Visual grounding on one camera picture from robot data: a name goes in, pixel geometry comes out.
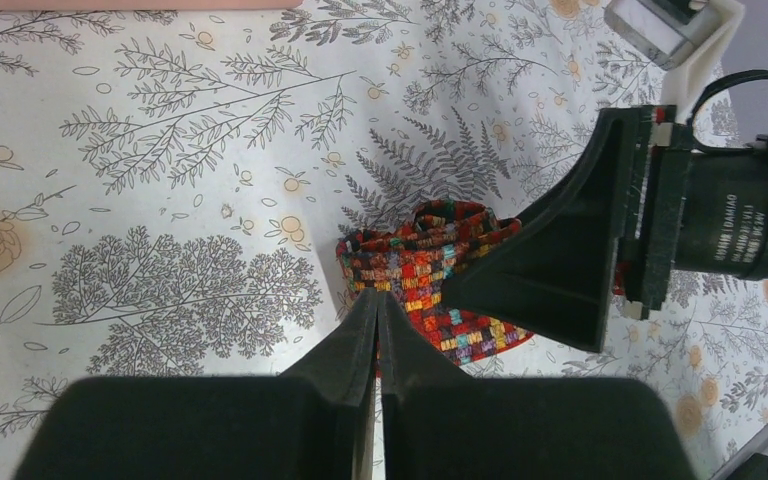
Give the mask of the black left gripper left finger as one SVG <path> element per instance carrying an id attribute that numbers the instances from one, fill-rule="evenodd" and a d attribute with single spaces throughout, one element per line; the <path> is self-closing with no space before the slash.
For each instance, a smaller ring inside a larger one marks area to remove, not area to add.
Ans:
<path id="1" fill-rule="evenodd" d="M 92 377 L 52 405 L 19 479 L 368 479 L 377 293 L 277 376 Z"/>

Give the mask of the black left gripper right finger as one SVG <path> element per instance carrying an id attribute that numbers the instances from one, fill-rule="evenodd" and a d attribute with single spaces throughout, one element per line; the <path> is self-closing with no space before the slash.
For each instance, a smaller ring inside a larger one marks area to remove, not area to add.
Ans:
<path id="1" fill-rule="evenodd" d="M 478 378 L 378 296 L 385 472 L 390 479 L 691 479 L 669 411 L 612 377 Z"/>

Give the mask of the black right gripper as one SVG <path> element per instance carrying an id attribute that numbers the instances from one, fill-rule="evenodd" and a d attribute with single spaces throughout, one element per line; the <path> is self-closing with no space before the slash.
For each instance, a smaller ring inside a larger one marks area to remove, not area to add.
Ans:
<path id="1" fill-rule="evenodd" d="M 642 315 L 675 271 L 768 279 L 768 135 L 703 146 L 672 106 L 605 109 L 574 167 L 516 218 L 444 281 L 443 304 L 599 353 L 625 227 L 622 295 Z"/>

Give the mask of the red checkered patterned tie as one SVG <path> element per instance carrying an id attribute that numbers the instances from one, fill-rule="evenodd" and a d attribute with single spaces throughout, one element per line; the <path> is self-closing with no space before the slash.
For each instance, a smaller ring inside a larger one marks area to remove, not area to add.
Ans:
<path id="1" fill-rule="evenodd" d="M 498 218 L 480 203 L 434 200 L 392 231 L 357 229 L 335 249 L 351 295 L 389 291 L 411 325 L 456 365 L 511 350 L 533 336 L 513 324 L 454 307 L 442 299 L 446 280 L 522 228 L 516 218 Z"/>

